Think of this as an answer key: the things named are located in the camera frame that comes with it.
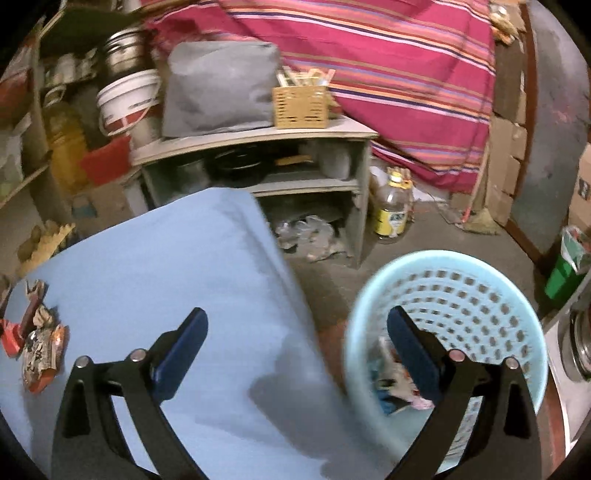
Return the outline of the pile of snack wrappers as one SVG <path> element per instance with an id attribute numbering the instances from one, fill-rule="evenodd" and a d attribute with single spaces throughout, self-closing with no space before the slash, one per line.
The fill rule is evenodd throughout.
<path id="1" fill-rule="evenodd" d="M 25 282 L 27 308 L 19 322 L 5 316 L 12 287 L 1 294 L 1 346 L 12 359 L 22 361 L 22 382 L 32 394 L 42 392 L 58 374 L 68 338 L 62 325 L 44 304 L 47 284 Z"/>

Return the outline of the wrappers inside basket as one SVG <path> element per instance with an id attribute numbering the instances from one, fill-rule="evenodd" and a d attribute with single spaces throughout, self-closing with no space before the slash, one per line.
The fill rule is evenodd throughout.
<path id="1" fill-rule="evenodd" d="M 370 352 L 370 378 L 387 416 L 407 408 L 418 411 L 434 408 L 434 403 L 421 395 L 393 343 L 385 336 L 378 338 Z"/>

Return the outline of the light blue plastic basket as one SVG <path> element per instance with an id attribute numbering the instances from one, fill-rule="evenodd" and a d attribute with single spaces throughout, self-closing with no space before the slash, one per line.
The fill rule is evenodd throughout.
<path id="1" fill-rule="evenodd" d="M 379 399 L 379 343 L 390 311 L 401 306 L 417 326 L 446 349 L 477 362 L 499 364 L 515 357 L 532 403 L 541 407 L 548 379 L 543 331 L 523 293 L 489 264 L 453 251 L 424 250 L 380 269 L 356 297 L 344 347 L 346 391 L 367 438 L 391 460 L 411 447 L 430 414 L 404 407 L 389 413 Z"/>

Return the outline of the light blue table cloth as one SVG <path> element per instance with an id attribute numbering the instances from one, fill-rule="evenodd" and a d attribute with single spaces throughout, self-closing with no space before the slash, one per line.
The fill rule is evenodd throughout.
<path id="1" fill-rule="evenodd" d="M 256 199 L 212 188 L 81 241 L 36 272 L 64 365 L 118 361 L 194 308 L 208 334 L 163 412 L 212 479 L 382 479 L 325 369 L 310 309 Z"/>

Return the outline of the green plastic bin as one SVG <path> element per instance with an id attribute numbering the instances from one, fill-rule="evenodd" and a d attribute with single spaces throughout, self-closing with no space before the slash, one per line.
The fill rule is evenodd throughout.
<path id="1" fill-rule="evenodd" d="M 590 269 L 590 238 L 578 227 L 563 228 L 559 256 L 545 287 L 545 294 L 560 308 L 575 292 Z"/>

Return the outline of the yellow egg tray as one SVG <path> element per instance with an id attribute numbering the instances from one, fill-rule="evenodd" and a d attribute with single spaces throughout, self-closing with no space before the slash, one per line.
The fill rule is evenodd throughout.
<path id="1" fill-rule="evenodd" d="M 18 277 L 24 278 L 77 240 L 76 225 L 73 223 L 58 224 L 47 220 L 42 226 L 34 226 L 29 237 L 17 249 Z"/>

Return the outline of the cardboard box blue label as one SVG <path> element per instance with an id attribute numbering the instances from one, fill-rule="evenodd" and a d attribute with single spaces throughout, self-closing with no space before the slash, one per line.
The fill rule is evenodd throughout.
<path id="1" fill-rule="evenodd" d="M 71 213 L 77 230 L 89 237 L 149 210 L 140 180 L 111 182 L 75 196 Z"/>

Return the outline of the red plastic basket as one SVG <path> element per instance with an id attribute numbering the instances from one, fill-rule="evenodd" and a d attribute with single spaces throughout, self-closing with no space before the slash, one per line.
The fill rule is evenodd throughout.
<path id="1" fill-rule="evenodd" d="M 131 168 L 130 138 L 120 136 L 107 145 L 87 153 L 81 168 L 94 186 L 100 186 L 125 175 Z"/>

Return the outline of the plastic oil bottle yellow label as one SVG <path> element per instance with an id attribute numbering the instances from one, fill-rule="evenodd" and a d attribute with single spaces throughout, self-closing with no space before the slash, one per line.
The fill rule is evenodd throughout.
<path id="1" fill-rule="evenodd" d="M 388 179 L 374 196 L 374 233 L 380 241 L 394 243 L 404 236 L 413 212 L 413 187 L 408 169 L 388 168 Z"/>

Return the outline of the yellow oil jug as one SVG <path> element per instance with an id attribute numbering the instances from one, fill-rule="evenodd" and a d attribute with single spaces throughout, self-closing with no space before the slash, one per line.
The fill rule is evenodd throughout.
<path id="1" fill-rule="evenodd" d="M 65 85 L 50 89 L 42 106 L 42 119 L 49 150 L 50 170 L 69 196 L 89 185 L 81 162 L 88 153 L 84 130 L 75 109 L 64 100 Z"/>

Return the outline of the grey wooden shelf cabinet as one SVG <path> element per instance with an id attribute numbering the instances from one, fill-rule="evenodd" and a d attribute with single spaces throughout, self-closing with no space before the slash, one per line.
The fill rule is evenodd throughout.
<path id="1" fill-rule="evenodd" d="M 287 147 L 294 142 L 315 141 L 325 147 L 332 141 L 339 141 L 351 158 L 351 173 L 345 180 L 322 174 L 320 167 L 287 165 L 273 166 L 263 180 L 246 186 L 256 198 L 284 197 L 287 195 L 311 195 L 346 192 L 351 199 L 345 203 L 344 236 L 346 251 L 352 256 L 352 266 L 360 267 L 363 262 L 363 242 L 370 196 L 370 142 L 378 133 L 349 117 L 329 121 L 325 129 L 276 129 L 260 128 L 240 132 L 226 132 L 202 136 L 164 139 L 152 142 L 134 150 L 130 162 L 143 170 L 152 200 L 157 206 L 163 205 L 163 180 L 150 173 L 148 168 L 167 166 L 171 161 L 186 155 L 212 154 L 221 150 L 236 150 L 245 147 L 264 147 L 283 156 Z"/>

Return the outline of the white red plastic bucket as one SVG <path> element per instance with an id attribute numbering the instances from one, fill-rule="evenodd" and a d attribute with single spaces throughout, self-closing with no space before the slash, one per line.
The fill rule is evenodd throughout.
<path id="1" fill-rule="evenodd" d="M 151 113 L 157 113 L 160 88 L 155 69 L 126 75 L 102 88 L 96 96 L 101 133 L 106 137 L 127 134 Z"/>

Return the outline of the grey fabric bag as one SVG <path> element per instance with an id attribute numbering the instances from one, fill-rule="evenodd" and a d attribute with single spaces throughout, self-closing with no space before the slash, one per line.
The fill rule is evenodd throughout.
<path id="1" fill-rule="evenodd" d="M 273 126 L 280 50 L 260 41 L 183 42 L 168 57 L 166 138 Z"/>

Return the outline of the striped pink red cloth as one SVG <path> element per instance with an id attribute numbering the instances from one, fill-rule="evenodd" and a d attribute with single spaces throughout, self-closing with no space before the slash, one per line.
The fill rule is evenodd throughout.
<path id="1" fill-rule="evenodd" d="M 450 192 L 478 177 L 495 85 L 485 1 L 197 1 L 152 16 L 158 47 L 262 40 L 294 71 L 332 72 L 332 97 L 378 133 L 380 159 Z"/>

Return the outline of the yellow wicker basket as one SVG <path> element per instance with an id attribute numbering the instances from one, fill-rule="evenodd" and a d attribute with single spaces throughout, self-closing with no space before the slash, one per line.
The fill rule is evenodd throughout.
<path id="1" fill-rule="evenodd" d="M 335 70 L 318 68 L 295 71 L 283 66 L 276 72 L 273 88 L 274 126 L 279 129 L 324 129 L 337 119 L 342 108 L 329 90 Z"/>

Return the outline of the metal pot on shelf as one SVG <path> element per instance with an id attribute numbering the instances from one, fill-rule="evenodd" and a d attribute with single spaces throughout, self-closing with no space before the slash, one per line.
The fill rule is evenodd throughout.
<path id="1" fill-rule="evenodd" d="M 106 40 L 102 48 L 102 76 L 106 81 L 151 68 L 147 37 L 143 28 L 132 27 Z"/>

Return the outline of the wall shelf plank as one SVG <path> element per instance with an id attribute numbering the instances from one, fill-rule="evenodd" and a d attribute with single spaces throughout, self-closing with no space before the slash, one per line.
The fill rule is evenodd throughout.
<path id="1" fill-rule="evenodd" d="M 24 180 L 19 183 L 15 188 L 13 188 L 9 194 L 2 198 L 0 201 L 0 208 L 4 208 L 10 201 L 15 198 L 21 191 L 23 191 L 26 187 L 28 187 L 34 180 L 39 178 L 43 173 L 45 173 L 49 168 L 49 164 L 46 163 L 42 167 L 35 170 L 32 174 L 28 175 L 24 178 Z"/>

